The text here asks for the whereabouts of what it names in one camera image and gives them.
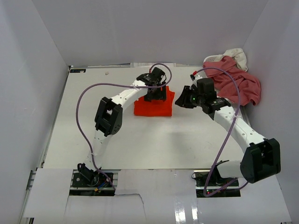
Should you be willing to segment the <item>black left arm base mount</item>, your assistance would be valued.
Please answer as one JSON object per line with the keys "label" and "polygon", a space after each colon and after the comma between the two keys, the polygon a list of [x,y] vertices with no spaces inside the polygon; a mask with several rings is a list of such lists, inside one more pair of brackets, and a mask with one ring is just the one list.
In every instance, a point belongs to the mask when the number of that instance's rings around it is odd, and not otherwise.
{"label": "black left arm base mount", "polygon": [[70,196],[114,196],[115,190],[110,183],[113,182],[113,173],[106,173],[107,177],[97,171],[89,169],[84,163],[77,165],[73,173]]}

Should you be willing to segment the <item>orange t shirt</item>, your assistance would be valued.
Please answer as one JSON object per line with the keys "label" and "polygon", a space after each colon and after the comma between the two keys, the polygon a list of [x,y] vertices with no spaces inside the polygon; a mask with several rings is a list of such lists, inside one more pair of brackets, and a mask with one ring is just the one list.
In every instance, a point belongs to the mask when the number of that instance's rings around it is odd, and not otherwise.
{"label": "orange t shirt", "polygon": [[140,97],[134,102],[134,115],[144,117],[171,117],[172,104],[175,92],[166,87],[166,100],[145,101],[144,97]]}

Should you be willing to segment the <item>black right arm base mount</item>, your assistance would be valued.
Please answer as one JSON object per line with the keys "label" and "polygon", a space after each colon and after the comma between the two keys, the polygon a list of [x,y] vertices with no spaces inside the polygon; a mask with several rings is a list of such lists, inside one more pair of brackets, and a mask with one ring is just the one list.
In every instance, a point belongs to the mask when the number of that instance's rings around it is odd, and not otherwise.
{"label": "black right arm base mount", "polygon": [[[195,180],[195,189],[196,189],[196,196],[197,198],[205,198],[204,196],[204,186],[206,183],[206,179],[208,176],[209,170],[195,170],[194,173],[191,175],[191,178]],[[207,188],[206,194],[211,195],[217,189],[221,188],[223,185],[229,183],[232,178],[224,178],[224,179],[217,179],[215,176],[211,176]],[[223,198],[223,197],[240,197],[241,193],[239,190],[239,182],[238,180],[234,181],[231,185],[222,189],[215,195],[210,197],[215,198]]]}

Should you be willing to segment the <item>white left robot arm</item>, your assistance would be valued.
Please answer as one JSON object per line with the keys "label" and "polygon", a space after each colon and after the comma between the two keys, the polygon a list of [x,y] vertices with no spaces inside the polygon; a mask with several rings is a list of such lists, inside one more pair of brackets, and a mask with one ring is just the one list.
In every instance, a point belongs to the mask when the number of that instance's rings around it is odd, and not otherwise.
{"label": "white left robot arm", "polygon": [[[169,79],[167,79],[165,72],[158,68],[158,65],[166,66],[162,63],[152,65],[149,72],[140,74],[131,85],[97,83],[88,86],[80,94],[75,110],[76,124],[79,132],[82,134],[89,147],[89,163],[91,164],[91,167],[95,168],[95,170],[92,170],[90,169],[90,166],[85,163],[79,163],[77,165],[80,177],[87,186],[97,186],[100,182],[100,177],[102,176],[108,183],[110,183],[110,186],[114,188],[111,178],[101,169],[101,166],[96,163],[96,156],[100,156],[100,153],[95,153],[95,149],[96,144],[99,144],[100,151],[103,154],[105,153],[110,137],[115,135],[122,126],[124,110],[135,101],[139,100],[139,98],[145,98],[147,102],[152,102],[153,100],[166,101],[166,86],[172,79],[172,72],[170,68],[167,68],[170,74]],[[103,97],[100,100],[94,118],[96,143],[92,144],[79,123],[79,107],[84,94],[88,90],[96,86],[104,85],[121,87],[125,88],[125,90],[111,98]]]}

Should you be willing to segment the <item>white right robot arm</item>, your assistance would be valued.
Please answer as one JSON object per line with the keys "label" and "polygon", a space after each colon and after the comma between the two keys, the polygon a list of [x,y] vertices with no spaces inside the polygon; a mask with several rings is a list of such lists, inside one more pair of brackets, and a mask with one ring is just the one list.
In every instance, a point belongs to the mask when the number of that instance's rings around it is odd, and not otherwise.
{"label": "white right robot arm", "polygon": [[216,163],[211,174],[214,185],[222,186],[228,178],[244,178],[249,183],[256,183],[280,173],[279,142],[275,138],[265,138],[237,117],[236,109],[225,98],[217,96],[212,79],[202,78],[194,81],[192,86],[184,86],[175,104],[188,109],[201,107],[233,137],[244,152],[240,161]]}

